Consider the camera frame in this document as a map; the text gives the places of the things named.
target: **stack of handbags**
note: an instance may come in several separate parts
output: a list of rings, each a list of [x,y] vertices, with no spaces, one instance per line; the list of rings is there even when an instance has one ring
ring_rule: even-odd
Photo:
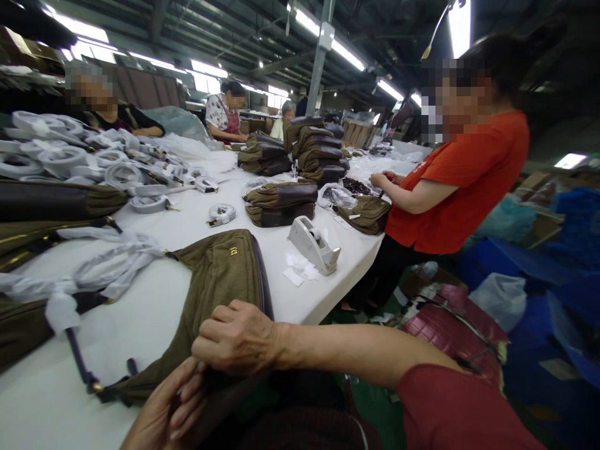
[[[271,136],[252,134],[246,148],[237,154],[237,166],[247,172],[273,176],[292,169],[283,142]]]
[[[300,216],[312,219],[317,197],[316,184],[284,182],[265,184],[248,192],[244,200],[249,203],[246,212],[250,215],[252,223],[258,227],[269,228],[291,225],[294,219]]]

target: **blue container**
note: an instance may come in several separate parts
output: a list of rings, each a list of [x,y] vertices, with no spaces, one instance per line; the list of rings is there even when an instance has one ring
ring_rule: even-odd
[[[460,260],[461,280],[470,291],[479,287],[491,273],[523,277],[528,296],[544,295],[549,288],[561,286],[579,275],[547,256],[517,247],[500,239],[481,241]]]

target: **ceiling light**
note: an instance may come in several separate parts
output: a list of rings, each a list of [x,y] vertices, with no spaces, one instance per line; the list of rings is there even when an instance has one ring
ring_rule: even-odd
[[[269,92],[271,94],[275,94],[275,95],[282,96],[282,97],[287,97],[289,95],[287,91],[284,91],[283,89],[279,89],[279,88],[277,88],[275,86],[271,86],[271,85],[269,85]]]
[[[379,82],[377,83],[377,85],[381,89],[383,89],[384,91],[386,91],[388,94],[390,94],[393,98],[395,98],[396,101],[402,101],[402,100],[404,100],[404,96],[400,92],[398,92],[397,90],[395,90],[392,86],[390,86],[387,81],[381,79],[381,80],[379,80]]]
[[[333,40],[331,48],[340,56],[345,58],[355,68],[359,69],[361,72],[364,70],[364,64],[336,39]]]
[[[319,24],[313,21],[309,16],[304,14],[299,9],[296,11],[296,21],[315,36],[319,37],[319,32],[321,30]]]
[[[587,158],[587,155],[582,155],[578,153],[569,153],[565,155],[559,162],[557,162],[554,167],[559,169],[572,169],[577,166],[581,161]]]
[[[452,9],[448,11],[452,52],[455,58],[471,47],[471,0],[465,0],[463,7],[459,7],[460,1],[456,0]]]
[[[414,101],[417,105],[422,106],[423,102],[421,101],[421,96],[419,94],[411,95],[412,101]]]
[[[204,64],[203,62],[195,61],[193,59],[191,59],[190,61],[192,62],[192,69],[194,69],[196,72],[206,73],[219,78],[227,78],[228,76],[227,71],[224,71],[223,69],[218,69],[216,67],[209,66],[208,64]]]

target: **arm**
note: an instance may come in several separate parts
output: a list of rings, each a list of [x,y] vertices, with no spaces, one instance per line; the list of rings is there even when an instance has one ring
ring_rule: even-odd
[[[429,211],[458,189],[458,186],[422,179],[412,191],[407,191],[382,174],[372,175],[371,182],[383,189],[394,205],[411,214]]]
[[[210,122],[207,122],[207,123],[208,123],[208,131],[209,131],[209,133],[211,133],[211,136],[214,138],[228,139],[230,141],[246,142],[247,136],[245,134],[233,134],[233,133],[224,132],[224,131],[221,131],[220,129],[218,129],[215,125],[211,124]]]
[[[200,326],[192,354],[235,375],[269,369],[348,373],[388,389],[419,364],[459,366],[433,345],[378,325],[273,323],[256,306],[234,300]]]
[[[134,130],[135,135],[142,136],[164,136],[164,127],[157,121],[152,120],[150,117],[141,112],[138,108],[133,105],[129,105],[129,112],[137,122],[138,129]]]

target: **forearm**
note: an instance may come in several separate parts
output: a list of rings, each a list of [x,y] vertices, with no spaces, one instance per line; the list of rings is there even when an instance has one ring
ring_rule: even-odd
[[[302,326],[277,324],[276,369],[346,373],[386,389],[419,364],[460,370],[436,347],[405,332],[379,325]]]

